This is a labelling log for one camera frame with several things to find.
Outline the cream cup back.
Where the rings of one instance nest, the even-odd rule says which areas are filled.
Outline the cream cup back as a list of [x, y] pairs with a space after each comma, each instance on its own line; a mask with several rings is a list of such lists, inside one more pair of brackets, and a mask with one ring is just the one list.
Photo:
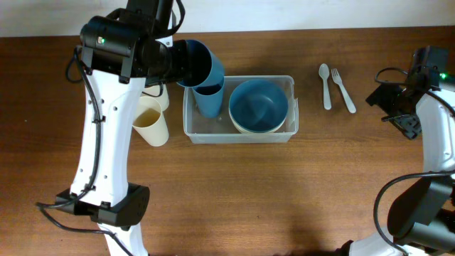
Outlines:
[[169, 106], [168, 91], [165, 84], [154, 85], [143, 90], [143, 95], [153, 97], [161, 105], [162, 111], [166, 111]]

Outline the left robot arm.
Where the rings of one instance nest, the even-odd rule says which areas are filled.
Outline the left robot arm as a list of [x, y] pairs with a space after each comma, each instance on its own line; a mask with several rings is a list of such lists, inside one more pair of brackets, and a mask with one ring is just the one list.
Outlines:
[[85, 84], [85, 124], [77, 173], [55, 208], [86, 215], [107, 239], [111, 255], [145, 255], [140, 222], [149, 202], [146, 186], [127, 180], [134, 115], [143, 90], [187, 76], [184, 41], [172, 36], [183, 23], [180, 1], [129, 1], [91, 18], [80, 32], [72, 64]]

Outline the blue cup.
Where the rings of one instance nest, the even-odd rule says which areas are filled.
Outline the blue cup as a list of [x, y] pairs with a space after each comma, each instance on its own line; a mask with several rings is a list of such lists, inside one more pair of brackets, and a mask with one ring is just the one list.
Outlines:
[[213, 85], [197, 87], [193, 89], [193, 96], [196, 99], [199, 112], [206, 118], [215, 118], [220, 114], [223, 95], [224, 95], [225, 78]]
[[189, 69], [187, 76], [177, 83], [182, 87], [209, 87], [217, 85], [225, 76], [220, 59], [202, 42], [186, 40]]

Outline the cream bowl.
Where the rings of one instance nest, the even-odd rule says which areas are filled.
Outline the cream bowl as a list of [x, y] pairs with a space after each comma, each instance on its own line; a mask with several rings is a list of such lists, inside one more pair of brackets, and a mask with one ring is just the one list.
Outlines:
[[[240, 126], [236, 121], [235, 119], [233, 118], [232, 115], [230, 115], [230, 119], [232, 121], [232, 123], [234, 124], [234, 127], [242, 134], [261, 134], [261, 132], [256, 132], [256, 131], [252, 131], [250, 129], [246, 129], [242, 126]], [[267, 131], [264, 131], [264, 133], [273, 133], [273, 132], [276, 132], [279, 128], [282, 127], [282, 125], [285, 123], [285, 120], [279, 124], [277, 127], [273, 128], [273, 129], [269, 129]]]

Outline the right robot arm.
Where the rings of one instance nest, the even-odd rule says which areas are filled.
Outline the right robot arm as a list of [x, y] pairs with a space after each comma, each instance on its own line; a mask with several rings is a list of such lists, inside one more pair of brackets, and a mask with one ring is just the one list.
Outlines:
[[403, 82], [375, 78], [379, 87], [366, 101], [385, 112], [408, 139], [422, 136], [423, 170], [387, 182], [376, 196], [368, 238], [349, 240], [337, 255], [454, 254], [454, 76], [449, 52], [417, 49]]

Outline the cream cup front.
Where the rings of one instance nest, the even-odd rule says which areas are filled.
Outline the cream cup front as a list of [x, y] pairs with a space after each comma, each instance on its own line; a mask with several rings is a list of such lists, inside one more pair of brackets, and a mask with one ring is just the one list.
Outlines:
[[139, 98], [133, 128], [150, 146], [163, 146], [169, 138], [164, 112], [160, 103], [152, 97]]

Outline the cream cup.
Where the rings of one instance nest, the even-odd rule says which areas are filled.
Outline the cream cup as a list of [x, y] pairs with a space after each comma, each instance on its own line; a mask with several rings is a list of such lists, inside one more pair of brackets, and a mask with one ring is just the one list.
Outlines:
[[139, 98], [133, 128], [150, 146], [163, 146], [169, 138], [164, 112], [160, 103], [152, 97]]
[[162, 111], [166, 111], [169, 106], [168, 91], [165, 84], [154, 85], [143, 90], [143, 95], [153, 97], [161, 105]]

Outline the blue bowl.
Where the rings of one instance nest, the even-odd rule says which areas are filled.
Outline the blue bowl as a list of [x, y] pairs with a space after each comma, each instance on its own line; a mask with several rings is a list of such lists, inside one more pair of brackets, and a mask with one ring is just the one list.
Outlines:
[[283, 89], [275, 82], [248, 80], [238, 85], [229, 99], [232, 121], [247, 133], [270, 133], [280, 128], [289, 110]]

